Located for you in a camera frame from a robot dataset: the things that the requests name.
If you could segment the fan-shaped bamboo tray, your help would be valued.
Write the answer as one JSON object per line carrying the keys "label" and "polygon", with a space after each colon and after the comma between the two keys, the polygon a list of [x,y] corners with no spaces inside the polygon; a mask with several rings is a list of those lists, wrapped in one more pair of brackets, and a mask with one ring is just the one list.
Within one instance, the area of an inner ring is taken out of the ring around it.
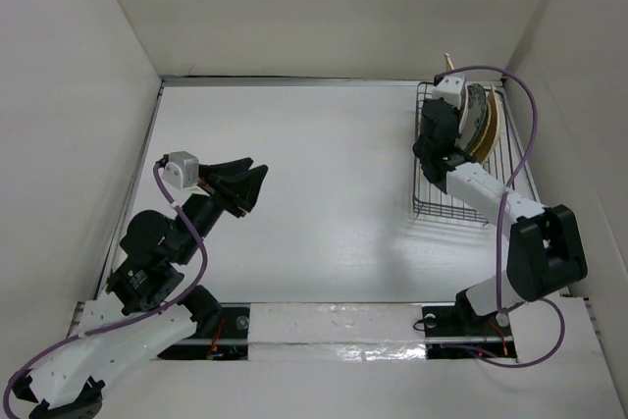
{"label": "fan-shaped bamboo tray", "polygon": [[493,86],[491,86],[487,95],[487,105],[488,114],[486,126],[475,154],[479,163],[485,163],[490,158],[501,135],[503,124],[501,102]]}

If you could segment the blue floral white plate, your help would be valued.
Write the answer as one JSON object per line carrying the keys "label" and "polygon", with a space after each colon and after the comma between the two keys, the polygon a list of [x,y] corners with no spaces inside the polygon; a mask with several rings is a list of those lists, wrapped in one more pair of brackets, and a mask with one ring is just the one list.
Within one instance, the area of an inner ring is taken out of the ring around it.
{"label": "blue floral white plate", "polygon": [[479,142],[488,115],[488,99],[485,88],[479,83],[467,85],[467,120],[459,139],[460,147],[468,154]]}

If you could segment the round bamboo plate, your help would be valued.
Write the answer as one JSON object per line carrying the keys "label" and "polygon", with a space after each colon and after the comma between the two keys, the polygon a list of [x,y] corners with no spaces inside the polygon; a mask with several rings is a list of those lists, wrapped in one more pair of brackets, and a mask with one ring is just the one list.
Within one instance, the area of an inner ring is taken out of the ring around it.
{"label": "round bamboo plate", "polygon": [[492,151],[497,136],[497,119],[495,115],[486,115],[481,126],[465,147],[465,151],[476,161],[484,162]]}

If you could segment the red teal ceramic plate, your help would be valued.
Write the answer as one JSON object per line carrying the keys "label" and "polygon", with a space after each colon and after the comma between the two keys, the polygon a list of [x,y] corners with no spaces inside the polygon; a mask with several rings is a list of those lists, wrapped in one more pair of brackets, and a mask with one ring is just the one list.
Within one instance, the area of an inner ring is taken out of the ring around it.
{"label": "red teal ceramic plate", "polygon": [[468,121],[469,109],[470,109],[469,92],[468,92],[467,86],[464,86],[461,92],[461,105],[460,105],[460,108],[458,109],[459,126],[458,126],[458,138],[457,138],[456,144],[459,147],[463,146],[463,135],[464,135],[464,130],[465,130],[467,121]]}

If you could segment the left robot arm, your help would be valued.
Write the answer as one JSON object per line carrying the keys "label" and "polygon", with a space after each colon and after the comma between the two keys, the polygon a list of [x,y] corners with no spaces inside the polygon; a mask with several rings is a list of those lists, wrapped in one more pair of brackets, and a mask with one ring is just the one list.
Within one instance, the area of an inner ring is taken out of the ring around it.
{"label": "left robot arm", "polygon": [[15,417],[17,399],[32,404],[32,418],[93,418],[123,375],[180,340],[212,335],[222,305],[201,283],[205,238],[224,214],[253,210],[268,171],[250,158],[203,165],[184,151],[156,161],[153,179],[175,217],[144,210],[131,218],[120,241],[124,262],[86,302],[73,333],[9,379],[6,416]]}

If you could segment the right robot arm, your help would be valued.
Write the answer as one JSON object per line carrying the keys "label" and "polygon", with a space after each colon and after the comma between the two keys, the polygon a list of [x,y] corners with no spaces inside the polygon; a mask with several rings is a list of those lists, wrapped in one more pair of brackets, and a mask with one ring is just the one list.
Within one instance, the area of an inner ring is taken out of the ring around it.
{"label": "right robot arm", "polygon": [[441,98],[426,100],[413,145],[423,176],[497,229],[495,274],[460,291],[443,317],[475,334],[498,312],[585,279],[588,266],[571,209],[545,206],[501,183],[456,145],[457,137],[453,106]]}

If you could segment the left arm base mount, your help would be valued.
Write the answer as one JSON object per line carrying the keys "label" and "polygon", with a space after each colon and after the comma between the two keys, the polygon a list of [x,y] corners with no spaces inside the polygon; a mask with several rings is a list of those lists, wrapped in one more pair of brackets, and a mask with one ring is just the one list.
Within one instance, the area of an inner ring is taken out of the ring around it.
{"label": "left arm base mount", "polygon": [[223,306],[215,326],[206,334],[194,334],[158,354],[169,361],[239,361],[248,359],[250,304]]}

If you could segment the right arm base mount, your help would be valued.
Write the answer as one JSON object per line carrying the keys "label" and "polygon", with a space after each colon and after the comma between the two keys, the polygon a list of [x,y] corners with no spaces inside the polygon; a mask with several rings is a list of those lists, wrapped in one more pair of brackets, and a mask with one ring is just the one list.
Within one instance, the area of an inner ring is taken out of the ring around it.
{"label": "right arm base mount", "polygon": [[463,314],[453,304],[421,307],[413,325],[425,338],[429,360],[474,358],[515,359],[514,336],[509,319],[492,313],[484,317]]}

